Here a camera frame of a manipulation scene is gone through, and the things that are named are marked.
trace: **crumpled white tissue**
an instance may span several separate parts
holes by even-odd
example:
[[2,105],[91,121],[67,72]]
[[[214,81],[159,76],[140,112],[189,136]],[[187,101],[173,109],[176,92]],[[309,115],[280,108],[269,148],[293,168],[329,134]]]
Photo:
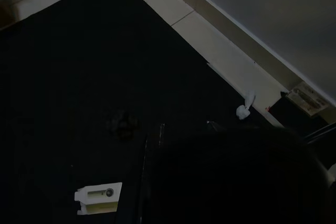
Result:
[[248,91],[245,97],[245,106],[241,105],[236,110],[236,115],[240,120],[245,119],[248,117],[251,112],[249,111],[251,105],[254,102],[254,98],[256,97],[255,92],[253,90]]

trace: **white tile floor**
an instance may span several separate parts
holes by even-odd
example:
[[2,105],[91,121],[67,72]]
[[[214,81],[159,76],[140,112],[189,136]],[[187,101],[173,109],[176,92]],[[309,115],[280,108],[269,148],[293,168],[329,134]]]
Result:
[[[14,0],[22,20],[59,0]],[[191,46],[193,46],[241,95],[256,91],[255,109],[271,123],[278,122],[265,108],[280,98],[286,89],[253,62],[210,23],[182,0],[144,0]]]

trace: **black floor mat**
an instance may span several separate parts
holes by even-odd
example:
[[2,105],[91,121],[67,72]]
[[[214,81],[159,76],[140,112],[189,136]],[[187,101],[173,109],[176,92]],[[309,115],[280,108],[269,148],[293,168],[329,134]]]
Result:
[[[166,142],[207,120],[269,125],[254,109],[238,121],[244,99],[143,0],[62,0],[2,31],[0,48],[13,222],[132,223],[140,149],[161,123]],[[107,129],[117,109],[139,120],[131,141]],[[76,189],[113,182],[124,183],[117,215],[76,215]]]

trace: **small white object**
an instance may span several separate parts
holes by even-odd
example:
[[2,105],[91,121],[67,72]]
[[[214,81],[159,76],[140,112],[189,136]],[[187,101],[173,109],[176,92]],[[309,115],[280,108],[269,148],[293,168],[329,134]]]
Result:
[[245,97],[245,106],[241,105],[236,110],[236,115],[240,120],[245,119],[246,117],[248,117],[251,114],[249,109],[250,109],[251,105],[253,104],[255,97],[256,97],[256,95],[255,95],[255,92],[253,90],[247,92],[246,97]]
[[93,215],[116,212],[122,183],[86,186],[75,192],[75,201],[79,201],[81,210],[77,215]]

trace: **white wall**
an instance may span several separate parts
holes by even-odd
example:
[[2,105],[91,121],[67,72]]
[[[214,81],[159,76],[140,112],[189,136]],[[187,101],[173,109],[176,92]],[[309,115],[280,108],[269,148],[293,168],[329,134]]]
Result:
[[336,105],[336,0],[210,0]]

